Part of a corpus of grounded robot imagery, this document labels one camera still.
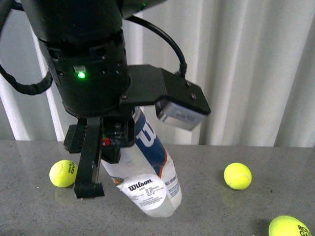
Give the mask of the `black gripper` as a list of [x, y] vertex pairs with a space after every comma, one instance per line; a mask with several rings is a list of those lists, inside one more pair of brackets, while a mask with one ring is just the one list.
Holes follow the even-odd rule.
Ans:
[[[130, 86], [123, 30], [99, 40], [84, 36], [77, 44], [62, 38], [54, 42], [41, 34], [37, 37], [65, 110], [78, 119], [99, 118], [105, 138], [110, 124], [121, 124], [124, 134], [101, 147], [103, 160], [118, 163], [120, 149], [134, 142], [133, 132], [126, 128], [134, 109], [120, 108], [121, 95]], [[65, 150], [80, 153], [84, 137], [85, 126], [70, 125]]]

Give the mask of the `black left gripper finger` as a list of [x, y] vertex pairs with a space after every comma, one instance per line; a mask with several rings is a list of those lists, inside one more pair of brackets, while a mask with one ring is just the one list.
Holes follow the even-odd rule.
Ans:
[[102, 183], [98, 181], [102, 137], [101, 118], [87, 118], [87, 128], [74, 184], [74, 192], [78, 199], [104, 196]]

